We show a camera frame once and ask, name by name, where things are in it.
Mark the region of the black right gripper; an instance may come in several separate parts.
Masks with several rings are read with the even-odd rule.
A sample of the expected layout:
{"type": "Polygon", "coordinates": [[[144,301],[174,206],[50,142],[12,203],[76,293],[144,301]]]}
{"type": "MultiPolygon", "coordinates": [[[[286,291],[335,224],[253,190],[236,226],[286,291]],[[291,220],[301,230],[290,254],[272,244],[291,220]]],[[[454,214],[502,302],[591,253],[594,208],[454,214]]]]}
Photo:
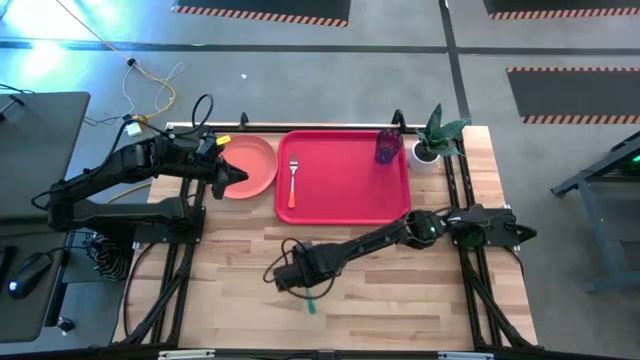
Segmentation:
{"type": "Polygon", "coordinates": [[[341,274],[345,263],[344,244],[297,244],[293,248],[293,264],[273,270],[279,292],[306,288],[306,283],[321,283],[341,274]]]}

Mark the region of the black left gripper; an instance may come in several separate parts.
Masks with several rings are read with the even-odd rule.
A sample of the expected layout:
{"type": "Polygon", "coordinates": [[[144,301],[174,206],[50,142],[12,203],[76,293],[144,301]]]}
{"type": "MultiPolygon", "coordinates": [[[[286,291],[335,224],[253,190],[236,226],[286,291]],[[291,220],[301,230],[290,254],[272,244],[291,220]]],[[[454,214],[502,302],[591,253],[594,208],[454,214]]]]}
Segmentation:
{"type": "Polygon", "coordinates": [[[211,191],[215,199],[221,200],[228,184],[246,181],[249,175],[244,170],[226,162],[221,155],[224,146],[217,144],[217,137],[212,133],[201,135],[194,160],[193,177],[212,183],[211,191]]]}

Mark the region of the salmon orange plate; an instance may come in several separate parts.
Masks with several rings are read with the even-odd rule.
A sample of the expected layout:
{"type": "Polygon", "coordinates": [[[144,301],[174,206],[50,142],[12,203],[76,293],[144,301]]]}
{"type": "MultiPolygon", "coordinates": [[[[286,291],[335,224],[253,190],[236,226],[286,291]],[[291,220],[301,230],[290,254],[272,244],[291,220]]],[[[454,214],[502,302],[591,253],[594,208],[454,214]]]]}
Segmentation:
{"type": "Polygon", "coordinates": [[[233,135],[222,153],[224,159],[248,174],[248,179],[230,185],[224,196],[247,199],[266,190],[275,178],[278,159],[273,147],[254,135],[233,135]]]}

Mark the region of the fork with orange handle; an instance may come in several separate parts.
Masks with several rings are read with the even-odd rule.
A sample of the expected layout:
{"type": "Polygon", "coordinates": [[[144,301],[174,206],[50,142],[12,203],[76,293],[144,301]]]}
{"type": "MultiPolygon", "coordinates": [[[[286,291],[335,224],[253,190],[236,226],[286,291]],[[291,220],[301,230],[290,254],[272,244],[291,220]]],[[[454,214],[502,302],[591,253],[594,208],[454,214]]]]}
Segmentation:
{"type": "Polygon", "coordinates": [[[287,206],[289,209],[294,209],[296,206],[296,195],[295,195],[295,176],[296,171],[299,167],[299,161],[296,154],[292,154],[289,161],[289,170],[290,170],[290,191],[288,197],[287,206]]]}

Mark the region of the blue transparent plastic cup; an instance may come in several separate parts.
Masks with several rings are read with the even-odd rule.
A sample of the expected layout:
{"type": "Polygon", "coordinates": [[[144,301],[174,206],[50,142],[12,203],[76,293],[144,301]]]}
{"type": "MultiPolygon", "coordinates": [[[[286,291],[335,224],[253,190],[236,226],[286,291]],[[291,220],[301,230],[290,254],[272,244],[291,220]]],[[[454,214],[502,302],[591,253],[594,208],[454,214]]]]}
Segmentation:
{"type": "Polygon", "coordinates": [[[388,165],[402,148],[403,138],[398,130],[381,130],[376,136],[375,160],[379,164],[388,165]]]}

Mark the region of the red plastic tray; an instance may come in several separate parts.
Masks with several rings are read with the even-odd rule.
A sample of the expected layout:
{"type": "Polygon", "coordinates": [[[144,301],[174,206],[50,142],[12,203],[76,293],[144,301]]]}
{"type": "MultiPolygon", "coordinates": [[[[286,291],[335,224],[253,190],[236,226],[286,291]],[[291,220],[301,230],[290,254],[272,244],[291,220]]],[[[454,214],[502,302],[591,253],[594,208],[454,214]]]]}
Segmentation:
{"type": "Polygon", "coordinates": [[[406,155],[375,160],[376,131],[297,130],[279,142],[278,218],[295,225],[384,225],[411,209],[406,155]],[[296,206],[287,206],[289,161],[296,154],[296,206]]]}

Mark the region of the black floor mat striped edge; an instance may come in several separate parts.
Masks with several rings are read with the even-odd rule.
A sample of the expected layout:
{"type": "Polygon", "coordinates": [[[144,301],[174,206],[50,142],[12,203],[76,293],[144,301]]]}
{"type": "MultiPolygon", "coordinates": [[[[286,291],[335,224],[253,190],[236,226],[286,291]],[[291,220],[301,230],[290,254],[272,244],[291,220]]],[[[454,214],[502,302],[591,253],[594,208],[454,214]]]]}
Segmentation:
{"type": "Polygon", "coordinates": [[[640,15],[640,0],[483,0],[492,20],[640,15]]]}
{"type": "Polygon", "coordinates": [[[351,0],[175,0],[179,14],[346,27],[351,0]]]}
{"type": "Polygon", "coordinates": [[[525,124],[640,124],[640,67],[509,67],[506,74],[525,124]]]}

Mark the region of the black desk top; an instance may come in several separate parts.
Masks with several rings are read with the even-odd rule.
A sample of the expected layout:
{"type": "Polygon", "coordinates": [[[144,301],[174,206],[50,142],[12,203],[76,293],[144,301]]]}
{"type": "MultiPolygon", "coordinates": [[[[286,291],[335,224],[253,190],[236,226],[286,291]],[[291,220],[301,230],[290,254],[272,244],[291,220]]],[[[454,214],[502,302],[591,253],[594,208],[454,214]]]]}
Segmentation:
{"type": "Polygon", "coordinates": [[[31,199],[65,177],[87,92],[0,95],[0,221],[44,218],[31,199]]]}

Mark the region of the snake plant in white pot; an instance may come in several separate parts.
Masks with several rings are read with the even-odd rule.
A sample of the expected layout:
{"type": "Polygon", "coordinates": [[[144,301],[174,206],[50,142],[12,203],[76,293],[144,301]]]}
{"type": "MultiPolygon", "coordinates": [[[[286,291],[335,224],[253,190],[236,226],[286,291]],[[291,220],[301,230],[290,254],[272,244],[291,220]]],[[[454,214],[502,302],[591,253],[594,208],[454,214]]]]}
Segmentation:
{"type": "Polygon", "coordinates": [[[471,118],[465,117],[442,124],[442,115],[442,105],[438,104],[426,125],[415,130],[418,140],[408,155],[411,170],[427,174],[441,158],[461,154],[453,142],[462,139],[463,129],[471,123],[471,118]]]}

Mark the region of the black computer mouse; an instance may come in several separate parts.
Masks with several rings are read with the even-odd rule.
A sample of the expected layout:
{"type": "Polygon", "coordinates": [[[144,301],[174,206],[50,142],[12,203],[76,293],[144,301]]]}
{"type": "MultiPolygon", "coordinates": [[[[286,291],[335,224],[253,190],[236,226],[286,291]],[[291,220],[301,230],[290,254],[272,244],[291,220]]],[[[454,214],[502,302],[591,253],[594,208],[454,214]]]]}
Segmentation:
{"type": "Polygon", "coordinates": [[[52,265],[47,253],[33,253],[17,268],[8,282],[8,294],[13,299],[23,299],[36,287],[41,277],[52,265]]]}

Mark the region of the dark grey desk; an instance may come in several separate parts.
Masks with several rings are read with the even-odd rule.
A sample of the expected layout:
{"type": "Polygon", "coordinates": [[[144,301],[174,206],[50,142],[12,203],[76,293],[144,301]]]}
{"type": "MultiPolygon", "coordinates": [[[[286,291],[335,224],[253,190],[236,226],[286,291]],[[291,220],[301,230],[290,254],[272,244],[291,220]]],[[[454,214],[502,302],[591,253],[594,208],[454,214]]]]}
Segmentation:
{"type": "Polygon", "coordinates": [[[57,283],[68,234],[55,232],[45,222],[0,224],[0,248],[14,247],[7,265],[0,265],[0,343],[35,340],[44,325],[54,287],[57,283]],[[36,253],[49,254],[51,265],[45,269],[23,298],[9,294],[9,283],[19,289],[18,269],[36,253]]]}

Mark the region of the black metal stand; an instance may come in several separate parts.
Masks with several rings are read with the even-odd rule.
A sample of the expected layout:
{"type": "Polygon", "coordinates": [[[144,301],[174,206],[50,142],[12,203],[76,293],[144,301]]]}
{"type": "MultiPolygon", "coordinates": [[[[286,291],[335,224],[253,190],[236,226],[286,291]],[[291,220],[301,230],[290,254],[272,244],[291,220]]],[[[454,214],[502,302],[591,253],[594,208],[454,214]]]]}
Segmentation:
{"type": "Polygon", "coordinates": [[[551,193],[562,197],[573,190],[580,193],[606,271],[585,290],[640,287],[640,131],[551,193]]]}

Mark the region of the silver metal bracket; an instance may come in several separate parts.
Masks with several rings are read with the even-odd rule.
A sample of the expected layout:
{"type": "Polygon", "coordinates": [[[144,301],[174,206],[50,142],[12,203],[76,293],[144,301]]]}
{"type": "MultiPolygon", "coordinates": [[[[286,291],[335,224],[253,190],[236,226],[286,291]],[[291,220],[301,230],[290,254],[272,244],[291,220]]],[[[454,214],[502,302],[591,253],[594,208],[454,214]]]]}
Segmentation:
{"type": "Polygon", "coordinates": [[[157,360],[210,360],[215,357],[214,349],[180,349],[160,351],[157,360]]]}
{"type": "Polygon", "coordinates": [[[492,353],[441,351],[438,360],[495,360],[492,353]]]}

